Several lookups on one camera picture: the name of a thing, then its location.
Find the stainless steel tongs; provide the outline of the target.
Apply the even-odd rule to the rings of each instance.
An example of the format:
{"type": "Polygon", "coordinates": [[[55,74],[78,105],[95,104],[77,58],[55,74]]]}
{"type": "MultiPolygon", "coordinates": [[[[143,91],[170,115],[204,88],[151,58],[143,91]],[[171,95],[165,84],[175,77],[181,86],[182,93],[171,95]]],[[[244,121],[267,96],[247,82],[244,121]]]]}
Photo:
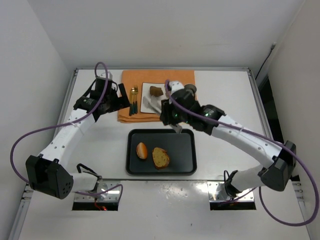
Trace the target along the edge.
{"type": "MultiPolygon", "coordinates": [[[[157,102],[157,100],[155,98],[148,98],[146,96],[144,96],[142,98],[142,103],[143,105],[152,110],[155,114],[157,114],[159,117],[162,114],[162,110],[161,110],[161,105],[157,102]]],[[[183,130],[182,126],[179,124],[169,124],[169,126],[177,133],[180,134],[183,130]]]]}

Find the brown chocolate croissant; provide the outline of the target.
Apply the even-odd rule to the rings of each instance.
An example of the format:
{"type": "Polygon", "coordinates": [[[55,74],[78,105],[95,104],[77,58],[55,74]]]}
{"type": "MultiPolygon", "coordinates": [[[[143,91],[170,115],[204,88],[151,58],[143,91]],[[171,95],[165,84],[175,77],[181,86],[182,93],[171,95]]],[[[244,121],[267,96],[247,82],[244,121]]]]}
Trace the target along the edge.
{"type": "Polygon", "coordinates": [[[149,94],[152,96],[152,97],[160,97],[164,94],[163,90],[161,87],[156,87],[156,86],[150,86],[149,87],[149,94]]]}

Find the glossy orange bun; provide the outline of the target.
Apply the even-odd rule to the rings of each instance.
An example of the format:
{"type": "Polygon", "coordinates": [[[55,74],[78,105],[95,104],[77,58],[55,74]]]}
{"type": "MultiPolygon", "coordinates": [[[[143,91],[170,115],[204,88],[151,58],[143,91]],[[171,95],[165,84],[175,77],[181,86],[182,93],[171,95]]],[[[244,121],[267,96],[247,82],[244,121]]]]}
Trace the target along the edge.
{"type": "Polygon", "coordinates": [[[136,146],[136,154],[138,156],[139,159],[141,160],[146,160],[148,157],[148,150],[146,145],[143,142],[140,142],[137,146],[136,146]]]}

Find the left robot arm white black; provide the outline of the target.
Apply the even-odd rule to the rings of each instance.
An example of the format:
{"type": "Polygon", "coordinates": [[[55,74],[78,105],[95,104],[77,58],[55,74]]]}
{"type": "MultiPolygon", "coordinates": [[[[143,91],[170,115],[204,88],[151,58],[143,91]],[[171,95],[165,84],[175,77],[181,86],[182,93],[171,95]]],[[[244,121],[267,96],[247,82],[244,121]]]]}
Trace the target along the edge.
{"type": "Polygon", "coordinates": [[[43,194],[64,199],[70,193],[97,195],[102,177],[92,170],[69,173],[66,169],[73,151],[85,132],[99,117],[128,108],[130,102],[124,84],[110,78],[96,77],[87,91],[77,99],[68,121],[37,156],[26,160],[29,186],[43,194]]]}

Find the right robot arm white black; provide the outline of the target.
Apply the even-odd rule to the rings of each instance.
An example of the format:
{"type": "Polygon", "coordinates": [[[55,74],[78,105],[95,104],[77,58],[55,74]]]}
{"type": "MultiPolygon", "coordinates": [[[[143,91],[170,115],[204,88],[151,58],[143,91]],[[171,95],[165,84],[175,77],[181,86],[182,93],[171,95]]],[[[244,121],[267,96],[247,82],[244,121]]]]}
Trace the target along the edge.
{"type": "Polygon", "coordinates": [[[161,102],[162,123],[172,126],[186,123],[196,131],[226,141],[259,163],[247,170],[234,170],[220,187],[220,196],[233,199],[244,190],[263,186],[284,191],[296,166],[292,156],[296,145],[291,141],[282,144],[252,132],[214,105],[200,105],[196,91],[192,84],[166,80],[168,98],[161,102]]]}

